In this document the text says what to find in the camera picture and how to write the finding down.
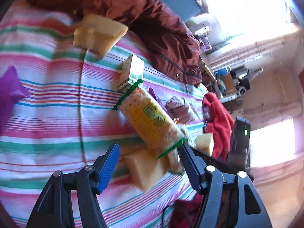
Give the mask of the cracker packet green yellow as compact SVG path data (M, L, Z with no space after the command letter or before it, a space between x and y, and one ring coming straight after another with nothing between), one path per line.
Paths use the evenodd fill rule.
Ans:
M187 139L142 83L142 79L136 81L113 108L125 116L146 147L162 158Z

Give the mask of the small green white box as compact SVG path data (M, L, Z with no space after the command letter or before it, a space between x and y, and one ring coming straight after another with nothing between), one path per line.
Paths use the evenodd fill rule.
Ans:
M117 90L125 93L134 83L143 78L144 61L131 54L123 63Z

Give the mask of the wooden desk with clutter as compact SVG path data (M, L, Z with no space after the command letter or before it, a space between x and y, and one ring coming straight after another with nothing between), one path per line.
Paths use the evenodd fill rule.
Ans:
M210 43L210 32L213 30L208 21L194 23L186 22L191 33L200 42L199 68L203 75L203 82L214 91L222 103L235 101L237 105L243 102L243 97L250 89L250 82L263 72L262 68L249 70L246 66L228 64L215 69L207 56L207 52L214 50Z

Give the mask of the red fleece garment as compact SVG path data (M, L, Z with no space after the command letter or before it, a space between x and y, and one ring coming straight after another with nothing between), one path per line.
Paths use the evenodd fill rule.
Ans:
M226 162L230 152L230 141L234 120L215 93L208 92L203 97L203 107L208 108L211 118L207 121L207 133L213 134L212 157Z

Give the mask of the striped pink green tablecloth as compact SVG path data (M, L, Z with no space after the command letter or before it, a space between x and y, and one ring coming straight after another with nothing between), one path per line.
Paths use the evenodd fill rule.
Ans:
M187 100L196 136L203 128L204 86L179 83L155 70L140 39L128 32L105 58L72 44L74 23L61 12L15 1L1 20L1 72L10 66L30 95L19 101L1 133L1 204L17 227L25 227L54 171L75 172L116 143L121 154L143 142L114 109L122 62L144 61L144 87L167 101Z

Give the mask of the pink rolled sock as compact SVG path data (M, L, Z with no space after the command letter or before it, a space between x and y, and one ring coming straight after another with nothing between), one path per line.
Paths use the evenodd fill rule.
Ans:
M178 118L181 124L186 125L194 122L194 111L184 98L173 96L166 102L165 106L172 118Z

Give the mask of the maroon jacket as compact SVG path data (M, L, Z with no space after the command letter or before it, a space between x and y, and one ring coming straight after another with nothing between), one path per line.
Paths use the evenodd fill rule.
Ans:
M153 67L171 79L199 86L200 43L181 18L159 0L27 0L40 9L79 18L101 15L125 24L146 46Z

